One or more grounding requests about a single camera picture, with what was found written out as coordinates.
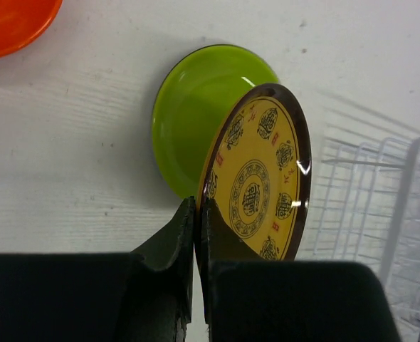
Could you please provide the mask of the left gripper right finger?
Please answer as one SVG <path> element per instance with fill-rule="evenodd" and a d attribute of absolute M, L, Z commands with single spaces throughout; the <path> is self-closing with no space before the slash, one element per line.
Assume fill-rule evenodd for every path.
<path fill-rule="evenodd" d="M 199 272 L 211 341 L 399 341 L 374 272 L 348 261 L 267 261 L 201 208 Z"/>

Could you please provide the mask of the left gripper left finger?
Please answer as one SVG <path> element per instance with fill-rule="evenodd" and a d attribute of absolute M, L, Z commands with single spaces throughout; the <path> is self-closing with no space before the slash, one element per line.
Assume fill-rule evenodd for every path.
<path fill-rule="evenodd" d="M 195 209 L 131 252 L 0 254 L 0 341 L 183 341 Z"/>

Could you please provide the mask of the yellow patterned plate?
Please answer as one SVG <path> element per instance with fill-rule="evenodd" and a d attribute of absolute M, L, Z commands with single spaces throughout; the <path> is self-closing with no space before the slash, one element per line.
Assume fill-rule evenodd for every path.
<path fill-rule="evenodd" d="M 305 228 L 312 155 L 297 98 L 257 85 L 223 119 L 207 153 L 196 210 L 214 200 L 223 222 L 255 254 L 293 260 Z"/>

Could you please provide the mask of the green plate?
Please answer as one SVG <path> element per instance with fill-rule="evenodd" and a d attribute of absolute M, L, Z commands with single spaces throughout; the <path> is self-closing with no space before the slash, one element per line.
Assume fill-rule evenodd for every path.
<path fill-rule="evenodd" d="M 168 72 L 152 109 L 152 148 L 176 195 L 197 194 L 207 152 L 233 106 L 255 86 L 278 81 L 260 56 L 230 44 L 192 51 Z"/>

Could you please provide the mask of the orange plastic bowl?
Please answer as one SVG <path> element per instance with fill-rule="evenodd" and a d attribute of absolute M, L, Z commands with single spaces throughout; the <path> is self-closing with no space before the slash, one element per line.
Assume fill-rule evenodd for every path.
<path fill-rule="evenodd" d="M 53 22 L 61 0 L 0 0 L 0 57 L 35 41 Z"/>

